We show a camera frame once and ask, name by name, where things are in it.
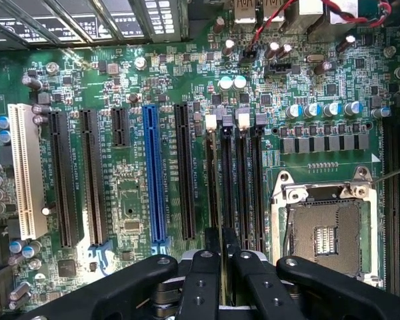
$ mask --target blue pcie slot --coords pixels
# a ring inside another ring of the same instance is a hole
[[[151,242],[164,243],[166,241],[166,214],[158,108],[155,105],[145,105],[142,107],[142,111],[145,156],[147,159]]]

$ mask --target black pcie slot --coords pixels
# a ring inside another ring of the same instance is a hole
[[[231,146],[230,128],[222,128],[221,131],[221,158],[224,227],[235,229],[235,206],[233,193],[233,148]]]
[[[238,176],[238,195],[239,195],[239,221],[241,248],[249,248],[249,178],[247,168],[247,138],[246,132],[237,130],[235,138],[235,152],[237,155],[237,176]]]
[[[79,232],[68,119],[59,111],[50,112],[48,118],[59,239],[62,248],[71,248],[79,242]]]
[[[251,156],[253,168],[253,207],[255,210],[256,250],[265,252],[265,228],[263,205],[262,127],[251,128]]]
[[[189,114],[186,103],[182,105],[175,105],[175,124],[178,151],[182,232],[184,240],[189,240],[195,238],[195,208]]]
[[[91,245],[102,245],[108,230],[97,112],[86,109],[79,114],[89,236]]]

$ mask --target white pci slot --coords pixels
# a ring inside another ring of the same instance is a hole
[[[13,170],[21,239],[37,239],[47,232],[39,129],[30,105],[8,105],[12,138]]]

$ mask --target microchip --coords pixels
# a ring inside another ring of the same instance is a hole
[[[336,84],[330,83],[326,85],[326,93],[328,96],[336,95]]]
[[[355,60],[355,68],[356,69],[364,69],[366,66],[366,62],[363,58],[358,58]]]
[[[212,104],[213,105],[222,104],[222,96],[221,95],[212,95]]]
[[[261,95],[262,105],[271,105],[271,95]]]
[[[75,277],[75,261],[72,259],[58,261],[58,276],[61,278]]]
[[[250,98],[248,93],[240,93],[240,103],[249,103]]]

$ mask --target pcie slot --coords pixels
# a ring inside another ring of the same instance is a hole
[[[130,135],[127,109],[111,109],[111,126],[113,130],[113,146],[119,148],[128,147],[130,145]]]
[[[257,251],[265,252],[265,228],[263,206],[263,166],[262,166],[262,127],[251,128],[252,168],[253,168],[253,207],[255,210],[255,234]]]
[[[195,238],[195,208],[193,164],[187,104],[175,105],[176,141],[179,168],[179,194],[181,200],[182,236]]]
[[[161,162],[159,114],[155,105],[142,107],[145,157],[147,162],[147,181],[149,213],[151,219],[151,242],[166,241],[165,198],[163,189],[163,165]]]
[[[59,238],[62,248],[71,248],[79,242],[79,232],[66,113],[50,112],[49,136]]]
[[[91,245],[97,246],[108,240],[98,116],[95,110],[86,109],[80,110],[79,118],[89,236]]]
[[[239,195],[239,221],[241,248],[249,249],[249,178],[247,172],[247,138],[246,132],[237,129],[235,138],[235,152],[237,155],[237,176]]]
[[[39,129],[33,123],[31,106],[17,104],[7,108],[21,239],[37,239],[47,232],[46,217],[41,214],[45,196]]]

